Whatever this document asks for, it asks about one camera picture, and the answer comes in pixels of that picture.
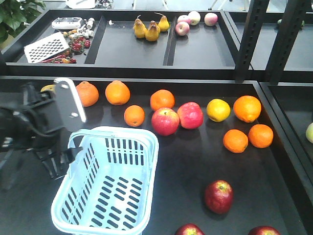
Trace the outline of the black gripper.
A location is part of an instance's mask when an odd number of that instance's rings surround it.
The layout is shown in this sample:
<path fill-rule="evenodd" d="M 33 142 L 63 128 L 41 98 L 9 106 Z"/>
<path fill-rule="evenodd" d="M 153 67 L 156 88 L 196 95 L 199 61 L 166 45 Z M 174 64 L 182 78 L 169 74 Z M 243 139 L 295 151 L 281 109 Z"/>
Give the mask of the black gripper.
<path fill-rule="evenodd" d="M 15 98 L 0 102 L 0 187 L 9 190 L 14 185 L 23 164 L 14 153 L 29 152 L 43 164 L 51 179 L 65 175 L 75 159 L 71 150 L 61 151 L 63 129 L 76 132 L 87 117 L 74 82 L 57 77 L 52 89 L 37 91 L 29 82 Z"/>

